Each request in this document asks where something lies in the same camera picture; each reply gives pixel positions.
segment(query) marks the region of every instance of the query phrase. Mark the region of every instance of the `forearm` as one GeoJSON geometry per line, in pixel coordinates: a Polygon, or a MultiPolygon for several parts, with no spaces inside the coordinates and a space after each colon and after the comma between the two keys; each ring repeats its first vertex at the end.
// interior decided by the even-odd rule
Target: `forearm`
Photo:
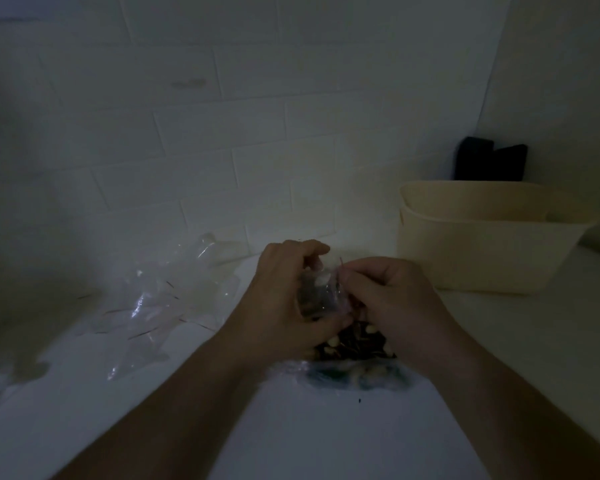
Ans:
{"type": "Polygon", "coordinates": [[[255,382],[216,345],[202,345],[56,480],[205,478],[255,382]]]}
{"type": "Polygon", "coordinates": [[[474,341],[434,385],[495,479],[600,478],[600,444],[474,341]]]}

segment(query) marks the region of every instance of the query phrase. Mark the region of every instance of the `storage bin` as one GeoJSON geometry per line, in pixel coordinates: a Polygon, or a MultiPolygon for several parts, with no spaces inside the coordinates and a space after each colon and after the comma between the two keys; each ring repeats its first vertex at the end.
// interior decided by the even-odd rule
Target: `storage bin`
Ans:
{"type": "Polygon", "coordinates": [[[600,219],[567,193],[524,182],[409,182],[400,197],[398,256],[441,289],[541,290],[600,219]]]}

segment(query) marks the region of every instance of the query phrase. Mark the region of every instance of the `bin rim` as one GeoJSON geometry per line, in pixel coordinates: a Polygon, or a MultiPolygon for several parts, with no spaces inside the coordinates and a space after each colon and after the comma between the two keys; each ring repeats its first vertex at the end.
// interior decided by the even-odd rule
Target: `bin rim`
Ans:
{"type": "Polygon", "coordinates": [[[402,226],[404,226],[404,222],[402,222],[402,211],[403,210],[405,210],[408,213],[410,213],[414,216],[417,216],[425,221],[440,222],[440,223],[453,223],[453,224],[475,224],[475,223],[494,223],[494,224],[512,224],[512,225],[543,224],[545,226],[546,225],[568,226],[568,227],[578,226],[578,227],[584,227],[585,229],[589,229],[600,223],[600,213],[597,212],[595,209],[593,209],[590,205],[582,202],[576,196],[574,196],[568,192],[565,192],[563,190],[556,189],[554,187],[550,187],[548,185],[535,184],[532,182],[506,182],[506,181],[500,182],[497,180],[409,180],[407,182],[403,182],[400,184],[400,186],[398,188],[398,193],[400,194],[400,224],[402,226]],[[583,205],[584,207],[586,207],[587,211],[590,213],[591,220],[589,220],[588,222],[582,222],[582,223],[547,222],[547,221],[486,221],[486,220],[482,220],[482,219],[443,219],[440,217],[428,216],[426,214],[421,214],[419,212],[416,212],[414,209],[410,208],[410,206],[408,206],[405,203],[404,198],[402,197],[402,189],[405,186],[407,186],[409,184],[421,183],[421,182],[422,183],[435,182],[435,183],[452,184],[452,185],[455,184],[456,182],[480,182],[480,183],[496,183],[496,184],[503,184],[503,185],[513,184],[513,185],[524,185],[524,186],[528,186],[528,187],[539,187],[539,188],[547,189],[547,190],[551,191],[552,193],[561,193],[563,195],[566,195],[567,197],[570,197],[574,201],[583,205]]]}

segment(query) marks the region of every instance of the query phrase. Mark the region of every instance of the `hand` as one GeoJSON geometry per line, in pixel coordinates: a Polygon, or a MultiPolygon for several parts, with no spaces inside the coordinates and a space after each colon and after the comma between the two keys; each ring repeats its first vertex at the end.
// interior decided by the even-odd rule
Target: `hand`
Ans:
{"type": "Polygon", "coordinates": [[[328,252],[329,247],[316,240],[269,244],[247,291],[214,339],[241,364],[263,367],[298,357],[348,327],[349,316],[311,322],[298,308],[300,273],[305,267],[320,269],[318,256],[328,252]]]}
{"type": "Polygon", "coordinates": [[[395,354],[431,377],[452,366],[458,346],[471,341],[416,264],[364,258],[340,270],[343,288],[367,307],[367,316],[395,354]]]}

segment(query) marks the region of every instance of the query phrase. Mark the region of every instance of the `wall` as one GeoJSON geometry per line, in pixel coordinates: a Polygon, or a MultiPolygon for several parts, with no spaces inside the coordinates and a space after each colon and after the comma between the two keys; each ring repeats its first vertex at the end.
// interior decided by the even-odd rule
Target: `wall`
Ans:
{"type": "Polygon", "coordinates": [[[16,316],[186,233],[238,257],[391,227],[397,184],[447,177],[475,128],[509,0],[80,3],[0,22],[16,316]]]}
{"type": "Polygon", "coordinates": [[[600,209],[600,0],[512,2],[478,135],[528,144],[526,179],[600,209]]]}

